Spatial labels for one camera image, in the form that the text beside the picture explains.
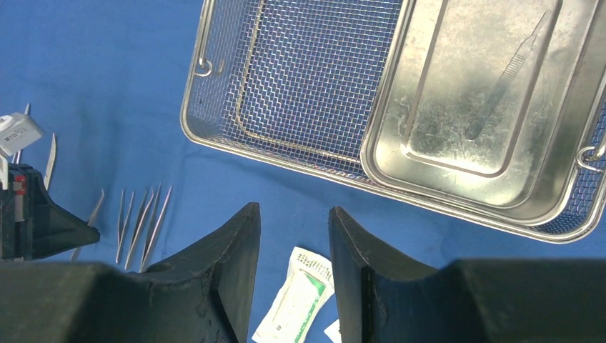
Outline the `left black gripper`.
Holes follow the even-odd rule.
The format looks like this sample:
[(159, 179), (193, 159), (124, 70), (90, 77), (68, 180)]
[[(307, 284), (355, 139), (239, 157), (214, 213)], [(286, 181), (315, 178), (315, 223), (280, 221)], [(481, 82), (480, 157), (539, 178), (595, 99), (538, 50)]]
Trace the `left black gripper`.
[(97, 229), (57, 205), (28, 164), (6, 165), (1, 181), (1, 260), (43, 259), (97, 243)]

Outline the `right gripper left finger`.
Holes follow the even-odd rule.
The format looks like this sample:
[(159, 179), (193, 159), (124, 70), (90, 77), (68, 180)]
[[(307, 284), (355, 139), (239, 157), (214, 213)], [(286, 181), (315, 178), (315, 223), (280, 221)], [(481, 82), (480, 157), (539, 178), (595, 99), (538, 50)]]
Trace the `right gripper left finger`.
[(258, 203), (144, 272), (101, 263), (1, 264), (3, 342), (245, 342)]

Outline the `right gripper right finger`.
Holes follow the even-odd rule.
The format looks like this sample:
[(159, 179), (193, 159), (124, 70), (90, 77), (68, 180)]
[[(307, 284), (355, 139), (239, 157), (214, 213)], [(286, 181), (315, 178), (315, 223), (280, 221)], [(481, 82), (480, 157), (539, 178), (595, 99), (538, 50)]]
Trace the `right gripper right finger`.
[(343, 342), (603, 342), (602, 259), (458, 259), (435, 269), (329, 211)]

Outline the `green white sterile packet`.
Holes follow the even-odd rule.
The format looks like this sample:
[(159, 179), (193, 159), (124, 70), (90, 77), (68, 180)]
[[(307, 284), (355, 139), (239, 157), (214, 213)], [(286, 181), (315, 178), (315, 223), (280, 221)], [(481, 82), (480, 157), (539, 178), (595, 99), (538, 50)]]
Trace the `green white sterile packet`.
[(341, 343), (342, 336), (340, 333), (340, 323), (339, 320), (335, 320), (332, 322), (325, 330), (324, 333), (331, 340), (332, 343)]

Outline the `thin steel tweezers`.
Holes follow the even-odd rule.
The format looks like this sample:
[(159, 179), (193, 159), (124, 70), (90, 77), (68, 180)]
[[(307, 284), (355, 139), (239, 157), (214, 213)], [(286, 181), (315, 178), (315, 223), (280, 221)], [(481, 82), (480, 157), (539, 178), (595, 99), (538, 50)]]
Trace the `thin steel tweezers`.
[(156, 240), (159, 236), (159, 231), (161, 230), (162, 224), (164, 223), (164, 217), (167, 212), (167, 207), (169, 204), (170, 197), (172, 195), (172, 186), (169, 187), (164, 201), (160, 204), (160, 195), (161, 188), (158, 189), (158, 193), (155, 196), (155, 200), (153, 202), (153, 207), (150, 216), (149, 228), (146, 234), (146, 240), (144, 244), (144, 250), (141, 256), (141, 261), (139, 265), (139, 272), (143, 272), (149, 263), (149, 259), (152, 255), (152, 251), (155, 247)]
[(117, 224), (117, 247), (116, 247), (116, 264), (121, 263), (121, 257), (124, 246), (124, 238), (126, 236), (127, 229), (129, 228), (129, 221), (131, 218), (131, 212), (134, 204), (134, 192), (131, 193), (129, 201), (126, 200), (126, 190), (122, 189), (121, 199), (119, 205), (119, 215)]
[(146, 191), (141, 206), (139, 207), (139, 211), (134, 225), (134, 232), (126, 255), (126, 261), (124, 264), (125, 270), (129, 270), (133, 262), (134, 253), (136, 252), (136, 249), (139, 245), (144, 226), (147, 223), (147, 219), (150, 214), (152, 204), (154, 202), (154, 195), (154, 187), (151, 187)]

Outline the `blue surgical drape cloth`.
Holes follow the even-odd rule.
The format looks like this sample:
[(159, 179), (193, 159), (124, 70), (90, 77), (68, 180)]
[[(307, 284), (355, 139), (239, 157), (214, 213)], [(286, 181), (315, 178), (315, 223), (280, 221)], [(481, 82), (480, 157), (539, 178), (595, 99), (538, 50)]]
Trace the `blue surgical drape cloth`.
[(170, 191), (153, 262), (223, 225), (245, 204), (261, 210), (249, 331), (283, 285), (299, 246), (330, 255), (332, 207), (433, 267), (468, 257), (605, 257), (605, 224), (548, 244), (472, 224), (314, 176), (210, 149), (180, 125), (200, 1), (3, 1), (1, 113), (26, 107), (45, 135), (24, 150), (44, 171), (57, 154), (51, 198), (87, 219), (99, 199), (97, 244), (80, 260), (114, 264), (121, 198)]

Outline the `stainless steel tray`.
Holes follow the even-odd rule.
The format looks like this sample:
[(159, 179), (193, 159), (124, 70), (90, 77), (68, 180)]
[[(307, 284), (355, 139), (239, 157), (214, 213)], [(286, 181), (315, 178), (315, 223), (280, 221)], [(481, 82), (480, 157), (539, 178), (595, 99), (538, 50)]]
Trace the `stainless steel tray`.
[[(465, 131), (548, 14), (475, 140)], [(405, 1), (362, 143), (374, 182), (535, 225), (564, 208), (605, 85), (603, 1)]]

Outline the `metal mesh instrument basket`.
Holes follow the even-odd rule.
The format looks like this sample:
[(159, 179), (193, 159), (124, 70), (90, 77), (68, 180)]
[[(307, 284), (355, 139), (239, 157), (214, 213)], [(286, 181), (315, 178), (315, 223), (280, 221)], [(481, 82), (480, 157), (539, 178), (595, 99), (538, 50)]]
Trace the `metal mesh instrument basket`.
[(195, 143), (532, 239), (568, 243), (605, 211), (605, 85), (563, 210), (535, 225), (372, 181), (361, 150), (405, 1), (205, 1), (181, 110)]

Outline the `steel scalpel handle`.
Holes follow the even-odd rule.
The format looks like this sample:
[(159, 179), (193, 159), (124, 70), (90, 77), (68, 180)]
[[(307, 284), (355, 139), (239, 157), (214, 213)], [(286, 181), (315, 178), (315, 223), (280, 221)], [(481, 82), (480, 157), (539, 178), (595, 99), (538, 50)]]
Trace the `steel scalpel handle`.
[(467, 140), (475, 140), (484, 129), (488, 119), (492, 116), (502, 97), (516, 79), (527, 58), (533, 51), (538, 34), (545, 25), (549, 13), (550, 11), (546, 11), (541, 16), (532, 33), (520, 44), (512, 58), (509, 60), (480, 110), (467, 127), (465, 131), (465, 138)]

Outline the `steel surgical scissors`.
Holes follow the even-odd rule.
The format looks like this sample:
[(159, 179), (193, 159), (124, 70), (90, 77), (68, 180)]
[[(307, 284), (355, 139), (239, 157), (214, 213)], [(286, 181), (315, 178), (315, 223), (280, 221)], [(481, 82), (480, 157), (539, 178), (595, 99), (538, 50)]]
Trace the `steel surgical scissors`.
[(51, 182), (51, 178), (52, 178), (52, 174), (53, 174), (53, 170), (54, 170), (54, 165), (55, 165), (55, 161), (56, 161), (56, 153), (57, 153), (57, 140), (56, 140), (56, 134), (53, 133), (51, 136), (49, 158), (48, 158), (48, 161), (46, 164), (46, 171), (44, 173), (44, 187), (46, 190), (48, 190), (49, 186), (50, 186), (50, 182)]

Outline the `steel surgical forceps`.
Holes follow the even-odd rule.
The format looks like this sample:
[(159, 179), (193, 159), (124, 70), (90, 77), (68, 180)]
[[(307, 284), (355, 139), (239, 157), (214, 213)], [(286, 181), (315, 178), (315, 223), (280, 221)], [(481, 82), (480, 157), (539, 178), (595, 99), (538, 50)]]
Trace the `steel surgical forceps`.
[(24, 134), (27, 133), (27, 129), (30, 127), (30, 124), (29, 124), (30, 113), (31, 113), (31, 103), (29, 102), (25, 107), (24, 113), (20, 114), (19, 120), (16, 123), (16, 133), (18, 134), (18, 136), (16, 138), (17, 139), (16, 146), (19, 149), (15, 151), (15, 154), (12, 157), (11, 162), (13, 164), (19, 164), (21, 161), (22, 151), (23, 151), (24, 147), (26, 146), (25, 143), (23, 143)]

